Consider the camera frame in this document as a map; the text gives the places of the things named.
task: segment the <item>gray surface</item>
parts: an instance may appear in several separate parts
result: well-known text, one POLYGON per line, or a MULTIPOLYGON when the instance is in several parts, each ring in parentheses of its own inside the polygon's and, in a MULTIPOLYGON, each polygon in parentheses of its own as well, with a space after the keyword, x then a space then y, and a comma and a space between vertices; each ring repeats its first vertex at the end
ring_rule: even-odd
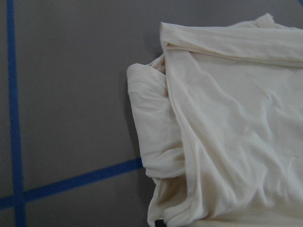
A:
POLYGON ((27 204, 30 227, 146 227, 153 182, 134 171, 27 204))
POLYGON ((15 226, 14 209, 0 210, 0 226, 13 227, 15 226))
POLYGON ((12 194, 6 1, 0 0, 0 198, 12 194))
POLYGON ((297 0, 15 1, 25 188, 139 156, 127 67, 161 53, 160 21, 227 26, 269 12, 302 27, 297 0))

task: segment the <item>black object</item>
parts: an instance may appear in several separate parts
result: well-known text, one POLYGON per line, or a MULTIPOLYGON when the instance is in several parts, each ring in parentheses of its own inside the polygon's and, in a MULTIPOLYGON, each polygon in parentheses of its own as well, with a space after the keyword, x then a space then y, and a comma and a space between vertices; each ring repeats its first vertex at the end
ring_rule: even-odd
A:
POLYGON ((155 226, 156 226, 156 227, 166 227, 166 225, 165 225, 164 222, 163 222, 163 219, 161 219, 161 220, 156 220, 156 221, 155 221, 155 226))

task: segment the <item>cream fabric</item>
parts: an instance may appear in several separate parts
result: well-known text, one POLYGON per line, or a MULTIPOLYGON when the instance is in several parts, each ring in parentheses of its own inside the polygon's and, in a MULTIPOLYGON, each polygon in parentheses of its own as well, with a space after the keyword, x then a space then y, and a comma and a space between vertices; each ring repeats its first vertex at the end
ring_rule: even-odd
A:
POLYGON ((303 226, 303 30, 269 14, 161 23, 163 55, 127 70, 148 223, 303 226))

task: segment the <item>blue tape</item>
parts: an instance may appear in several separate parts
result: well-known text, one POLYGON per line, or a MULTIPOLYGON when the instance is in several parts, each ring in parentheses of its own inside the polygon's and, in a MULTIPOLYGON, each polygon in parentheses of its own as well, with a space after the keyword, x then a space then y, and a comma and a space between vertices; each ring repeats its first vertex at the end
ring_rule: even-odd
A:
POLYGON ((104 180, 116 175, 127 173, 136 169, 142 168, 142 162, 140 158, 127 161, 115 166, 110 166, 104 169, 100 169, 88 174, 73 177, 68 180, 53 183, 41 188, 32 189, 24 193, 26 202, 34 201, 42 197, 57 194, 66 190, 70 190, 76 187, 80 187, 89 183, 104 180))
POLYGON ((0 199, 0 210, 12 207, 14 204, 15 201, 13 196, 2 198, 0 199))
POLYGON ((9 61, 9 114, 10 139, 13 169, 13 188, 15 222, 17 227, 25 227, 25 201, 23 198, 22 159, 20 142, 20 124, 18 113, 18 86, 15 49, 14 1, 7 0, 7 33, 9 61))

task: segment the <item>blue tape strip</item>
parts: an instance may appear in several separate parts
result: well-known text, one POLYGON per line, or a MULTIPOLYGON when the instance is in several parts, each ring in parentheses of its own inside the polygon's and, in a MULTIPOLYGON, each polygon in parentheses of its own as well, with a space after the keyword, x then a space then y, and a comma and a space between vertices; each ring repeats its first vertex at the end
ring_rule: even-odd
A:
POLYGON ((0 210, 14 206, 14 197, 6 197, 0 199, 0 210))
POLYGON ((7 0, 7 33, 9 61, 9 114, 15 203, 15 222, 17 227, 25 227, 25 201, 23 198, 13 0, 7 0))
POLYGON ((140 169, 142 167, 143 166, 141 159, 137 158, 135 160, 124 162, 115 166, 110 166, 81 176, 73 177, 71 179, 53 183, 41 188, 32 189, 24 193, 24 198, 26 202, 37 200, 42 197, 50 196, 96 181, 104 180, 106 178, 127 173, 136 169, 140 169))

